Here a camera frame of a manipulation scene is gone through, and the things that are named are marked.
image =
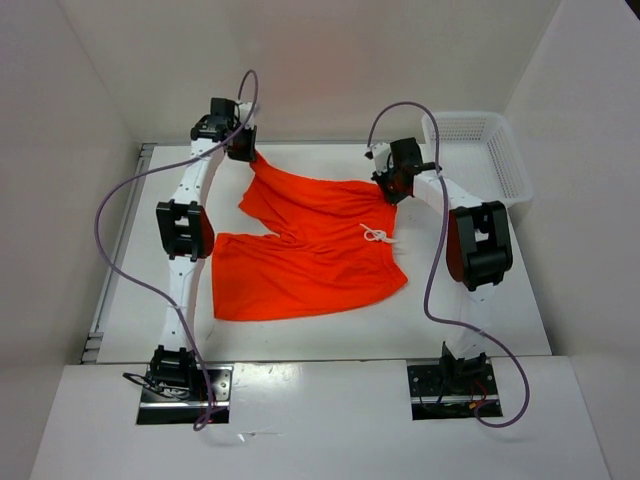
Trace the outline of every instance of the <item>white floor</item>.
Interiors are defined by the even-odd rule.
[[[605,480],[571,364],[522,359],[529,411],[492,430],[473,418],[412,421],[406,363],[236,364],[228,425],[136,426],[142,365],[65,369],[32,480],[434,478]],[[494,359],[505,417],[523,387]]]
[[[362,145],[263,145],[271,164],[294,174],[325,179],[370,180],[373,165]],[[150,168],[189,156],[189,147],[156,147]],[[122,268],[166,288],[168,260],[155,218],[158,201],[170,198],[182,176],[172,170],[146,178],[130,226]],[[206,205],[216,232],[264,234],[262,224],[238,209],[253,177],[242,162],[225,160],[213,181]],[[407,199],[398,207],[394,246],[396,262],[409,277],[404,289],[372,305],[344,313],[271,322],[227,322],[213,318],[211,275],[205,267],[196,310],[196,339],[208,361],[305,361],[396,359],[440,356],[450,327],[434,324],[422,310],[424,286],[439,234],[440,217],[425,204]],[[516,355],[549,355],[549,344],[531,285],[512,233],[514,265],[499,286],[488,331]],[[457,319],[463,287],[453,282],[444,262],[436,279],[436,313]],[[104,331],[99,363],[148,362],[165,318],[165,303],[125,280],[110,285],[101,317]],[[503,355],[488,345],[491,356]]]

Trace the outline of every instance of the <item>white drawstring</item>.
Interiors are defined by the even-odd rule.
[[[372,228],[367,227],[364,223],[361,223],[360,226],[366,230],[364,232],[364,238],[368,242],[384,242],[384,243],[397,242],[396,239],[387,237],[387,232],[385,232],[384,230],[373,230]]]

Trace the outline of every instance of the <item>red garment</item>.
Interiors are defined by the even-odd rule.
[[[396,207],[376,185],[299,177],[256,155],[240,208],[275,234],[217,236],[211,262],[216,318],[334,313],[379,302],[407,283],[391,244],[364,238],[360,224],[393,235]]]

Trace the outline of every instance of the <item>cable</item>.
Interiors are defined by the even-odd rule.
[[[429,110],[427,107],[425,107],[424,105],[421,105],[421,104],[419,104],[417,102],[403,101],[403,102],[392,103],[391,105],[383,108],[382,111],[376,117],[376,119],[373,121],[373,124],[371,125],[371,130],[369,131],[369,137],[367,139],[367,148],[369,148],[371,146],[371,139],[373,138],[373,132],[375,131],[376,125],[378,124],[378,121],[380,120],[382,115],[384,115],[387,111],[391,110],[392,108],[399,107],[399,106],[402,106],[402,105],[408,105],[408,106],[419,108],[420,110],[422,110],[429,117],[429,119],[431,120],[431,123],[433,124],[433,131],[434,131],[435,137],[436,137],[436,149],[435,149],[435,160],[434,160],[434,162],[435,162],[435,165],[436,165],[436,172],[438,174],[438,179],[440,180],[440,185],[442,186],[442,198],[443,198],[443,201],[442,201],[442,203],[443,203],[442,225],[440,227],[440,238],[438,239],[438,248],[436,249],[436,254],[435,254],[434,258],[433,258],[433,263],[431,264],[431,270],[429,271],[429,279],[427,280],[427,287],[426,287],[425,292],[424,292],[424,313],[430,320],[432,320],[432,321],[434,321],[436,323],[441,323],[441,324],[444,324],[444,325],[452,325],[452,326],[455,326],[455,327],[468,328],[469,330],[472,330],[472,331],[478,333],[479,335],[491,340],[493,343],[498,345],[507,354],[507,356],[513,361],[514,365],[516,366],[516,368],[520,372],[520,375],[522,376],[522,382],[524,383],[524,402],[522,404],[522,408],[520,408],[520,411],[511,420],[507,420],[506,422],[503,422],[503,423],[489,423],[489,422],[483,420],[482,418],[480,418],[479,411],[480,411],[480,409],[482,407],[484,407],[484,406],[486,406],[486,405],[488,405],[490,403],[495,403],[496,400],[491,400],[491,401],[484,402],[481,405],[478,405],[476,408],[473,409],[473,415],[476,417],[476,419],[482,425],[485,425],[485,426],[491,427],[491,428],[509,427],[509,426],[513,425],[514,423],[516,423],[518,420],[520,420],[522,418],[522,416],[527,411],[527,408],[529,407],[529,401],[531,399],[531,388],[529,387],[529,379],[527,378],[527,374],[525,373],[524,369],[522,368],[522,365],[520,364],[520,361],[516,358],[516,356],[513,354],[513,352],[511,352],[511,350],[504,343],[502,343],[500,340],[498,340],[493,335],[488,334],[487,332],[485,332],[482,329],[476,327],[475,325],[471,325],[470,323],[460,322],[460,321],[457,321],[457,320],[446,320],[444,318],[436,317],[429,310],[429,300],[431,299],[431,291],[433,289],[433,281],[434,281],[434,279],[436,277],[436,271],[438,269],[438,262],[440,262],[440,257],[442,256],[442,249],[444,248],[444,241],[447,238],[448,212],[449,212],[449,194],[447,192],[447,184],[444,181],[444,178],[442,177],[442,174],[440,173],[441,172],[441,169],[440,169],[440,131],[438,130],[438,122],[436,122],[436,118],[433,116],[433,113],[431,113],[431,110]]]
[[[242,124],[240,124],[240,126],[236,130],[234,130],[233,133],[231,133],[231,135],[229,135],[227,138],[225,138],[222,142],[216,144],[213,148],[210,148],[206,152],[201,153],[200,155],[198,155],[198,156],[196,156],[194,158],[190,158],[189,160],[184,160],[184,161],[178,162],[178,163],[173,163],[171,165],[166,165],[164,167],[153,168],[151,170],[147,170],[146,172],[139,173],[137,175],[134,175],[131,178],[123,180],[122,182],[117,184],[115,187],[113,187],[111,189],[111,191],[109,193],[107,193],[105,195],[105,197],[102,199],[102,201],[100,202],[100,205],[98,206],[98,210],[96,211],[96,216],[95,216],[95,220],[94,220],[94,223],[93,223],[93,236],[95,238],[96,245],[98,247],[98,252],[100,252],[100,256],[107,263],[107,265],[114,272],[116,272],[118,275],[120,275],[121,277],[129,280],[130,282],[135,283],[136,285],[144,287],[147,290],[150,290],[153,293],[155,293],[155,294],[161,296],[162,298],[164,298],[167,302],[169,302],[169,304],[171,304],[171,306],[175,309],[176,314],[178,315],[180,323],[182,324],[182,328],[184,328],[187,340],[189,341],[189,345],[193,349],[193,352],[195,354],[196,360],[198,361],[198,364],[200,365],[200,368],[202,369],[202,375],[204,376],[204,381],[205,381],[205,384],[206,384],[206,387],[207,387],[207,408],[206,408],[204,414],[201,415],[200,417],[198,417],[198,419],[193,424],[193,429],[196,432],[198,432],[198,431],[202,430],[204,427],[206,427],[207,424],[211,421],[211,417],[213,416],[213,414],[216,413],[216,409],[214,408],[215,394],[213,393],[213,387],[211,385],[211,378],[209,378],[209,374],[207,372],[206,363],[205,363],[204,359],[202,358],[202,355],[200,354],[200,351],[198,350],[198,347],[196,346],[196,341],[195,341],[195,339],[193,337],[192,332],[189,330],[189,326],[187,325],[187,321],[184,318],[184,314],[182,313],[182,309],[179,307],[179,305],[176,303],[176,301],[173,298],[171,298],[168,294],[164,293],[162,290],[160,290],[159,288],[154,287],[153,285],[150,285],[150,284],[148,284],[148,283],[146,283],[146,282],[144,282],[142,280],[139,280],[139,279],[135,278],[132,275],[129,275],[128,273],[125,273],[114,262],[111,261],[111,259],[109,258],[109,255],[107,255],[107,252],[104,249],[104,246],[102,245],[102,240],[100,238],[100,217],[102,215],[102,211],[104,210],[104,207],[107,204],[107,202],[111,199],[111,197],[118,190],[120,190],[125,185],[128,185],[131,182],[133,182],[133,181],[135,181],[135,180],[137,180],[139,178],[146,177],[147,175],[151,175],[152,173],[164,172],[166,170],[171,170],[171,169],[174,169],[174,168],[184,167],[186,165],[191,165],[193,163],[196,163],[196,162],[202,160],[203,158],[206,158],[206,157],[210,156],[213,152],[215,152],[216,150],[224,147],[229,142],[231,142],[244,129],[244,127],[247,125],[247,123],[251,119],[251,116],[253,115],[253,112],[254,112],[254,110],[256,108],[256,105],[257,105],[258,89],[259,89],[259,87],[258,87],[258,74],[254,70],[247,70],[247,72],[244,74],[244,77],[242,77],[242,82],[240,84],[240,89],[242,91],[242,87],[244,86],[244,83],[247,80],[247,78],[249,77],[249,75],[253,75],[253,78],[254,78],[253,104],[251,105],[251,109],[249,110],[249,114],[247,115],[247,118],[245,119],[245,121],[242,122]]]

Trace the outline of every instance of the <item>white basket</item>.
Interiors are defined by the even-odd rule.
[[[485,201],[500,200],[511,206],[533,198],[531,181],[506,118],[491,112],[440,112],[434,116],[440,132],[440,163],[448,178]],[[422,130],[435,148],[433,125],[426,115]],[[425,162],[432,161],[431,152]]]

